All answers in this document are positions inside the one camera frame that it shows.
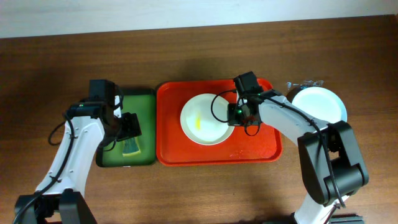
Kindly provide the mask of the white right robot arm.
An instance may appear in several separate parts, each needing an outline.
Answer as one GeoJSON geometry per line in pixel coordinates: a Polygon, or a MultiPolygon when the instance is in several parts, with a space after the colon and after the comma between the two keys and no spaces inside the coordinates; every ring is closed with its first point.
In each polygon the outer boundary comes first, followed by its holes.
{"type": "Polygon", "coordinates": [[[358,215],[335,215],[348,197],[369,182],[359,144],[345,121],[330,123],[298,109],[275,90],[235,89],[237,102],[228,107],[228,124],[266,124],[298,147],[307,195],[286,223],[364,223],[358,215]]]}

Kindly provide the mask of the yellow green sponge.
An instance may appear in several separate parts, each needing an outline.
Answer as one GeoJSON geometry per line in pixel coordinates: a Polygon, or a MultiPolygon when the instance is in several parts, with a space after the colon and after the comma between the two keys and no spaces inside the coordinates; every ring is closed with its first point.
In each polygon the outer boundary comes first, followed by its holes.
{"type": "Polygon", "coordinates": [[[136,154],[140,154],[141,150],[139,147],[139,142],[137,138],[130,138],[125,141],[123,141],[124,147],[123,147],[123,156],[128,157],[128,156],[134,156],[136,154]]]}

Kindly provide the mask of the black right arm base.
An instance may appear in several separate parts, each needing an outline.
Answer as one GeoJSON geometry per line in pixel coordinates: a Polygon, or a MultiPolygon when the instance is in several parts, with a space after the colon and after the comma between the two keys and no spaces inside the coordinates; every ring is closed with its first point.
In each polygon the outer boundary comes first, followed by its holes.
{"type": "Polygon", "coordinates": [[[362,216],[338,216],[330,218],[329,224],[365,224],[362,216]]]}

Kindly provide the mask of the cream white plate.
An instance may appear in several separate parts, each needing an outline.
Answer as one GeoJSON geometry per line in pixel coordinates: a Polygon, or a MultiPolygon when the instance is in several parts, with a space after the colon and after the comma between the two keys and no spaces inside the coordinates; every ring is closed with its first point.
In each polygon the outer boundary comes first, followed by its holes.
{"type": "Polygon", "coordinates": [[[226,121],[229,102],[215,94],[204,93],[189,99],[180,113],[180,125],[186,137],[197,144],[212,146],[227,140],[234,127],[226,121]]]}

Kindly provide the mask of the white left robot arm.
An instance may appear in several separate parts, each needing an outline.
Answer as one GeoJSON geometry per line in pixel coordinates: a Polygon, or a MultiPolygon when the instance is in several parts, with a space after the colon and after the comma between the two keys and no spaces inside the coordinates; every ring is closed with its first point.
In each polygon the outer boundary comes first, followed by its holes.
{"type": "Polygon", "coordinates": [[[111,142],[141,133],[136,114],[64,117],[65,132],[52,165],[33,194],[17,199],[14,223],[46,223],[55,212],[62,223],[96,223],[84,198],[93,157],[111,142]]]}

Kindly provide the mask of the light blue plate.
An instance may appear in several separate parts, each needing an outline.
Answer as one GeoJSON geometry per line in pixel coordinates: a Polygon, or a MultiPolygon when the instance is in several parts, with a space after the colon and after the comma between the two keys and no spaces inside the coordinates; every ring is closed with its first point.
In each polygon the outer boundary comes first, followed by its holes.
{"type": "Polygon", "coordinates": [[[293,97],[292,104],[307,114],[329,123],[348,120],[343,101],[326,88],[317,86],[304,88],[293,97]]]}

